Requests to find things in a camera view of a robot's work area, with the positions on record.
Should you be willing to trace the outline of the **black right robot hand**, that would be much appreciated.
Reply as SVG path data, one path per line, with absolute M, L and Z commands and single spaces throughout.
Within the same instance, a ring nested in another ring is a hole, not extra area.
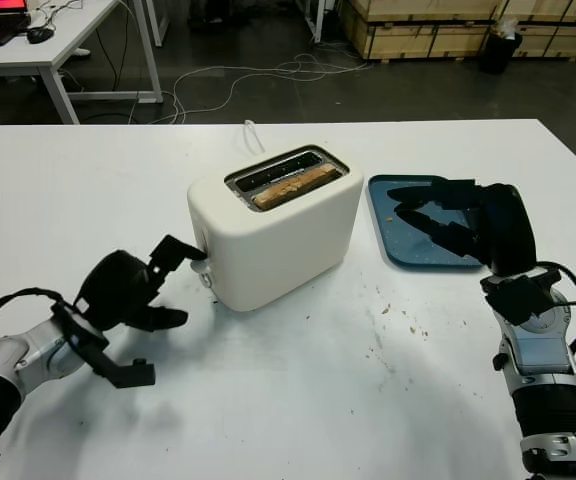
M 509 184 L 478 185 L 473 179 L 438 179 L 427 186 L 391 189 L 394 213 L 428 235 L 432 243 L 460 257 L 471 256 L 499 277 L 536 266 L 533 230 L 518 190 Z M 420 209 L 428 203 L 442 210 L 465 212 L 469 224 L 444 224 Z

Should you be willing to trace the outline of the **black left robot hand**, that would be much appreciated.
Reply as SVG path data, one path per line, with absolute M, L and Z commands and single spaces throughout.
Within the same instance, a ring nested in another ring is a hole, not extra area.
M 125 250 L 104 257 L 85 278 L 74 306 L 94 328 L 107 331 L 119 324 L 154 332 L 180 327 L 188 313 L 153 306 L 169 273 L 188 260 L 203 261 L 207 255 L 171 235 L 165 236 L 145 263 Z

